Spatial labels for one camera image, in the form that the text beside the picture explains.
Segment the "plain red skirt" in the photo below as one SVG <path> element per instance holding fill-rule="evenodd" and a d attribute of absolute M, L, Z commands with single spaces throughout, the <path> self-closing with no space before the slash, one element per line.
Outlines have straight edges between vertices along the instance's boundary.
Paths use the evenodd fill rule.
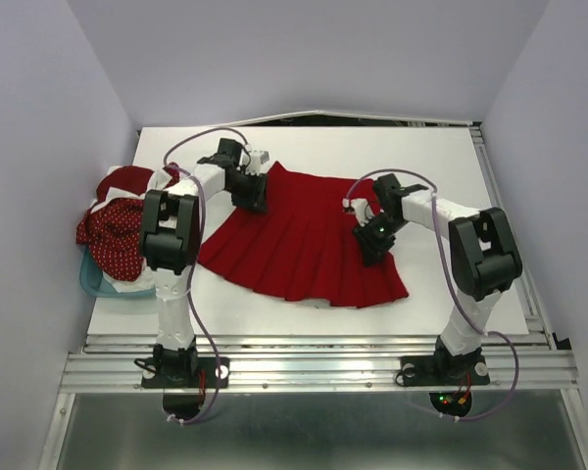
<path fill-rule="evenodd" d="M 226 281 L 287 302 L 324 300 L 363 308 L 408 297 L 395 260 L 363 262 L 344 211 L 346 195 L 373 203 L 371 180 L 317 176 L 287 169 L 268 172 L 268 210 L 236 209 L 204 242 L 200 264 Z"/>

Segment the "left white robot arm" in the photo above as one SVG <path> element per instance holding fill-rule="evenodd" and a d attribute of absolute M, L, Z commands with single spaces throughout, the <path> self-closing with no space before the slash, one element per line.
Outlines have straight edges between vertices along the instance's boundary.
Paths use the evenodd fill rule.
<path fill-rule="evenodd" d="M 222 138 L 214 154 L 191 170 L 165 161 L 179 181 L 144 198 L 138 248 L 152 271 L 158 303 L 158 334 L 152 355 L 137 359 L 146 389 L 187 388 L 204 374 L 199 364 L 189 300 L 191 278 L 206 225 L 206 204 L 227 192 L 237 208 L 268 210 L 270 154 Z"/>

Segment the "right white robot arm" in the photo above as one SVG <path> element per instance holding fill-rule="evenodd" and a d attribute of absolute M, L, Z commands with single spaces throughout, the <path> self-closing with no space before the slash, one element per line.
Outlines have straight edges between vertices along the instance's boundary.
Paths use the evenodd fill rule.
<path fill-rule="evenodd" d="M 356 219 L 353 235 L 363 263 L 380 263 L 409 223 L 432 231 L 453 309 L 433 353 L 402 357 L 395 381 L 401 387 L 486 385 L 482 340 L 492 334 L 486 324 L 523 271 L 508 218 L 497 207 L 478 210 L 439 198 L 437 185 L 425 176 L 404 185 L 398 173 L 385 168 L 367 174 L 377 211 L 355 197 L 357 183 L 342 200 L 344 212 Z"/>

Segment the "teal plastic basket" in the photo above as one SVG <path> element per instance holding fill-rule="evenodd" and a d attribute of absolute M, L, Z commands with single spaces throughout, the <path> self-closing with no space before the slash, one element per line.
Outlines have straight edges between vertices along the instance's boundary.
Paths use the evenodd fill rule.
<path fill-rule="evenodd" d="M 176 172 L 157 171 L 125 187 L 111 178 L 101 182 L 76 229 L 76 241 L 84 247 L 79 281 L 86 293 L 116 300 L 155 296 L 152 271 L 139 249 L 144 200 L 148 191 L 168 189 L 178 181 Z"/>

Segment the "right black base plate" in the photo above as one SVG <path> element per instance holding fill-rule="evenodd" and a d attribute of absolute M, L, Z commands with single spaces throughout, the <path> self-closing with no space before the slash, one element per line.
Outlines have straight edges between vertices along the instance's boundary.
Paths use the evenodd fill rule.
<path fill-rule="evenodd" d="M 438 360 L 433 355 L 401 357 L 401 368 L 394 376 L 400 387 L 453 388 L 460 385 L 486 386 L 491 383 L 485 360 Z"/>

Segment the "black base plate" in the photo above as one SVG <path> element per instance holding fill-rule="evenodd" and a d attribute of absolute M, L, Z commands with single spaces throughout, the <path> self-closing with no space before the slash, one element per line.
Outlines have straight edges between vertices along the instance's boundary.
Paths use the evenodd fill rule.
<path fill-rule="evenodd" d="M 394 376 L 400 387 L 453 388 L 460 385 L 486 386 L 491 383 L 485 360 L 438 360 L 433 355 L 401 357 L 401 368 Z"/>
<path fill-rule="evenodd" d="M 141 387 L 163 389 L 215 389 L 228 387 L 230 361 L 214 356 L 199 356 L 192 363 L 157 364 L 153 357 L 137 358 L 134 362 L 141 371 Z"/>

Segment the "aluminium frame rail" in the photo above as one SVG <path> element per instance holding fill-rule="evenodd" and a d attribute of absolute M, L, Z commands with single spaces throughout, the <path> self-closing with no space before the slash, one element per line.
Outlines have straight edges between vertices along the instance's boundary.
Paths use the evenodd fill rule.
<path fill-rule="evenodd" d="M 432 235 L 411 225 L 394 252 L 410 296 L 371 309 L 286 304 L 200 271 L 194 295 L 230 379 L 201 425 L 166 420 L 134 360 L 154 341 L 150 300 L 99 300 L 65 364 L 44 469 L 588 469 L 588 421 L 572 351 L 557 348 L 527 277 L 494 310 L 491 383 L 478 420 L 434 415 L 394 382 L 430 353 L 451 309 Z"/>

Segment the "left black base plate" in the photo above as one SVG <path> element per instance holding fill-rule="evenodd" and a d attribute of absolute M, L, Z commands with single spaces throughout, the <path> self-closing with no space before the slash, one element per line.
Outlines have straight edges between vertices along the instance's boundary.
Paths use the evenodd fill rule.
<path fill-rule="evenodd" d="M 215 389 L 228 387 L 230 361 L 214 356 L 199 356 L 192 363 L 157 364 L 153 357 L 137 358 L 134 362 L 141 371 L 141 387 L 163 389 Z"/>

